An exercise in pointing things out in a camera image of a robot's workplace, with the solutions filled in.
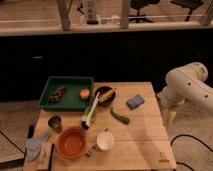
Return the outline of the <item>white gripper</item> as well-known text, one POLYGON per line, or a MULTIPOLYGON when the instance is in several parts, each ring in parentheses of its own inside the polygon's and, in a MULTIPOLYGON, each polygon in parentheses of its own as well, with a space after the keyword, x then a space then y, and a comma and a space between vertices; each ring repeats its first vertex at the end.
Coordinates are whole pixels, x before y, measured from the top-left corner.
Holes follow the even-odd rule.
POLYGON ((160 106, 161 106, 161 111, 164 115, 163 121, 164 121, 164 126, 168 126, 168 121, 169 124, 171 125, 176 117, 177 112, 173 111, 173 107, 165 100, 160 100, 160 106))

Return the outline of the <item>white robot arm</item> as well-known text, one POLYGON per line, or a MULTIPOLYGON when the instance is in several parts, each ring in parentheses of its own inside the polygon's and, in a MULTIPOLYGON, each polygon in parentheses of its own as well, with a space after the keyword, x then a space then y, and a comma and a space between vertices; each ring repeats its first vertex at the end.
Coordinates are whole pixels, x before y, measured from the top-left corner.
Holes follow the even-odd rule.
POLYGON ((171 125, 176 116, 174 108, 186 99, 213 114, 213 88, 205 83, 207 78, 208 70, 200 62, 174 68, 166 74, 166 86, 157 94, 165 127, 171 125))

